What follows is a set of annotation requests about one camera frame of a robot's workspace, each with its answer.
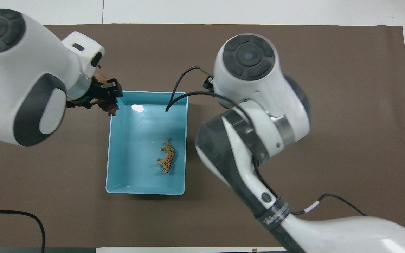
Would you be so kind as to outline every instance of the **blue plastic bin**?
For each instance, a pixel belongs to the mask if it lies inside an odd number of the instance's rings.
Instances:
[[[175,97],[184,93],[177,92]],[[165,112],[170,92],[123,91],[111,116],[106,191],[109,193],[182,195],[185,190],[188,98]],[[162,173],[163,143],[171,138],[175,157]]]

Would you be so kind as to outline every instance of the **black wire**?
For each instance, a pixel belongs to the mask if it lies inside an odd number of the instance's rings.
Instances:
[[[210,74],[207,70],[203,69],[202,67],[194,66],[194,67],[188,68],[187,70],[184,71],[184,73],[182,73],[182,75],[180,75],[179,79],[177,80],[177,82],[176,82],[176,84],[175,84],[175,87],[174,87],[174,89],[173,89],[172,96],[170,97],[170,102],[168,103],[169,106],[170,106],[170,103],[171,103],[171,102],[173,101],[173,99],[174,99],[174,95],[175,95],[175,93],[176,93],[177,87],[178,87],[180,81],[182,80],[182,78],[184,78],[184,76],[185,76],[188,72],[190,72],[190,71],[192,71],[192,70],[194,70],[194,69],[199,69],[199,70],[201,70],[202,72],[206,73],[207,75],[210,75],[211,77],[213,77],[212,74]]]
[[[27,213],[23,211],[13,211],[13,210],[0,210],[0,214],[19,214],[19,215],[25,215],[28,217],[31,217],[35,221],[37,221],[38,226],[40,226],[41,230],[41,253],[45,252],[45,241],[46,241],[46,235],[45,235],[45,229],[43,227],[43,224],[41,223],[40,219],[33,215],[32,213]]]
[[[349,201],[347,201],[346,199],[344,199],[344,198],[342,198],[340,196],[334,195],[334,194],[325,193],[325,194],[321,195],[321,197],[319,197],[317,200],[319,202],[321,202],[321,200],[324,199],[325,197],[335,197],[336,199],[339,199],[339,200],[343,201],[344,203],[348,204],[350,207],[354,208],[354,210],[359,212],[361,215],[368,216],[364,212],[360,211],[360,209],[357,208],[355,205],[353,205]],[[302,214],[305,214],[305,213],[306,213],[305,211],[291,212],[291,214],[293,214],[293,215],[302,215]]]
[[[336,199],[342,200],[343,202],[345,202],[346,204],[348,204],[350,207],[354,208],[355,211],[359,212],[361,215],[363,216],[368,216],[366,215],[364,212],[360,211],[355,205],[351,204],[349,201],[347,201],[346,199],[334,195],[334,194],[329,194],[329,193],[325,193],[323,195],[321,195],[321,197],[318,198],[318,201],[321,201],[322,199],[324,199],[325,197],[335,197]]]
[[[256,129],[254,128],[254,124],[252,123],[251,117],[249,117],[249,115],[246,113],[246,111],[238,106],[238,104],[236,104],[234,101],[232,101],[231,99],[226,98],[225,96],[222,96],[220,94],[216,94],[216,93],[211,93],[211,92],[207,92],[207,91],[193,91],[193,92],[189,92],[189,93],[185,93],[182,94],[181,96],[178,96],[177,98],[173,99],[173,101],[171,101],[168,105],[167,108],[165,108],[165,111],[168,112],[168,110],[170,109],[170,107],[172,105],[174,105],[177,101],[188,97],[188,96],[193,96],[193,95],[207,95],[207,96],[212,96],[212,97],[217,97],[220,99],[225,100],[226,102],[229,102],[233,107],[237,107],[238,110],[240,110],[243,115],[246,117],[246,119],[248,120],[248,124],[251,126],[251,128],[255,131]]]

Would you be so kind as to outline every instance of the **black band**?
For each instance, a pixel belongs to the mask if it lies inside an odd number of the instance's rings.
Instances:
[[[266,230],[271,231],[279,226],[290,213],[291,207],[283,198],[279,198],[264,214],[256,217],[256,220],[259,221]]]

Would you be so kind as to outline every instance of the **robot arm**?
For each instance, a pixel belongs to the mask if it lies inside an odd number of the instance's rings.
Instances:
[[[110,104],[122,96],[121,87],[93,77],[103,55],[83,34],[60,41],[29,16],[0,9],[0,141],[42,142],[60,125],[66,105],[98,104],[114,114]]]
[[[196,151],[288,251],[405,253],[402,226],[369,216],[298,219],[288,203],[254,175],[255,165],[301,139],[310,128],[308,100],[283,76],[269,40],[253,34],[231,38],[217,55],[214,80],[215,93],[239,103],[248,117],[234,107],[204,122]]]

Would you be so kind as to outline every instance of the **toy tiger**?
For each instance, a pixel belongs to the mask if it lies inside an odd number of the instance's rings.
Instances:
[[[175,150],[174,147],[170,145],[170,139],[167,140],[166,143],[164,143],[165,147],[161,148],[161,151],[167,152],[165,155],[165,158],[162,160],[158,158],[157,160],[159,161],[156,163],[156,165],[163,165],[163,170],[162,173],[168,173],[170,171],[170,167],[172,166],[173,158],[175,155]]]

